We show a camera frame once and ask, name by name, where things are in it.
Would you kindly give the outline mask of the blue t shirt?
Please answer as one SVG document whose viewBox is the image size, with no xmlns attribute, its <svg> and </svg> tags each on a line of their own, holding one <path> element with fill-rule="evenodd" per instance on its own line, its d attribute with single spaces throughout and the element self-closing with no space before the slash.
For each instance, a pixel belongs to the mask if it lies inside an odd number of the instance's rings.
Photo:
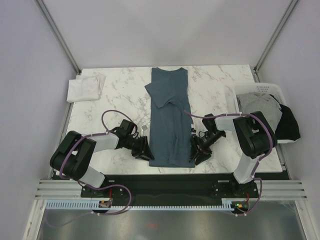
<svg viewBox="0 0 320 240">
<path fill-rule="evenodd" d="M 150 96 L 151 167 L 194 168 L 190 161 L 192 118 L 188 98 L 188 71 L 184 68 L 151 69 L 151 83 L 144 86 Z"/>
</svg>

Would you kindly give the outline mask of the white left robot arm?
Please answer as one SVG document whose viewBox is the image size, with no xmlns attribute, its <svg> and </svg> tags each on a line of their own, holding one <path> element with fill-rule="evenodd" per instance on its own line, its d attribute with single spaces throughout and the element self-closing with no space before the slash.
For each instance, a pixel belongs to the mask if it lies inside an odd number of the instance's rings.
<svg viewBox="0 0 320 240">
<path fill-rule="evenodd" d="M 90 166 L 94 153 L 125 148 L 135 159 L 154 160 L 148 137 L 133 132 L 137 129 L 135 123 L 124 119 L 120 126 L 102 133 L 81 135 L 74 130 L 69 131 L 52 155 L 49 165 L 60 173 L 62 179 L 89 185 L 95 194 L 104 197 L 109 193 L 110 185 L 103 173 Z"/>
</svg>

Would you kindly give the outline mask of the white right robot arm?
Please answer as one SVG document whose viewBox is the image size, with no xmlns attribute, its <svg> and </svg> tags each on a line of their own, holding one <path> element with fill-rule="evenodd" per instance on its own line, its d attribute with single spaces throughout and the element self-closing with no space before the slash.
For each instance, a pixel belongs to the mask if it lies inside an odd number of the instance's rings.
<svg viewBox="0 0 320 240">
<path fill-rule="evenodd" d="M 278 144 L 276 135 L 261 111 L 252 113 L 223 113 L 189 116 L 202 120 L 206 131 L 197 135 L 191 128 L 191 151 L 189 162 L 199 165 L 212 156 L 211 146 L 221 137 L 226 137 L 226 131 L 234 132 L 242 155 L 233 172 L 229 191 L 235 197 L 242 196 L 247 191 L 247 183 L 254 180 L 255 172 L 262 161 Z"/>
</svg>

